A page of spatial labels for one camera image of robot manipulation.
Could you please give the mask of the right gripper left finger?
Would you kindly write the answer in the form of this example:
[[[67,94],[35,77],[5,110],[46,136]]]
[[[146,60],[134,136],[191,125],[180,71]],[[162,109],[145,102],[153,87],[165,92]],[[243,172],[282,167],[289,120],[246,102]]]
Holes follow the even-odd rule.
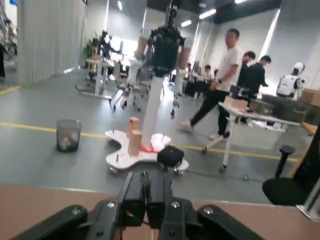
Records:
[[[14,236],[15,240],[121,240],[127,227],[139,227],[145,216],[145,184],[129,172],[117,197],[99,201],[92,211],[69,205]]]

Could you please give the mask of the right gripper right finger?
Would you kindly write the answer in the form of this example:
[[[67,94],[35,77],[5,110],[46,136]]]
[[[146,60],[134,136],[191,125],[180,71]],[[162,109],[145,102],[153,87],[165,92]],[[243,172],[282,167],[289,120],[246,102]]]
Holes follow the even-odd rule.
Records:
[[[191,201],[173,196],[171,178],[149,175],[146,185],[149,225],[160,240],[259,240],[261,237],[214,204],[193,208]]]

